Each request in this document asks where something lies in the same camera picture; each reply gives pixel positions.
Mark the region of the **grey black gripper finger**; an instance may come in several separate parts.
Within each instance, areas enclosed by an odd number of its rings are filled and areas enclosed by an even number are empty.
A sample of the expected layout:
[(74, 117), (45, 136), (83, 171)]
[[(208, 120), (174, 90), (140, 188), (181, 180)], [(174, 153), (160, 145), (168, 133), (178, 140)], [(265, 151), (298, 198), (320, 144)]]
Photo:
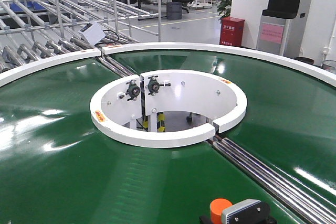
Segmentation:
[(257, 199), (246, 199), (225, 208), (222, 223), (262, 223), (270, 215), (270, 206)]

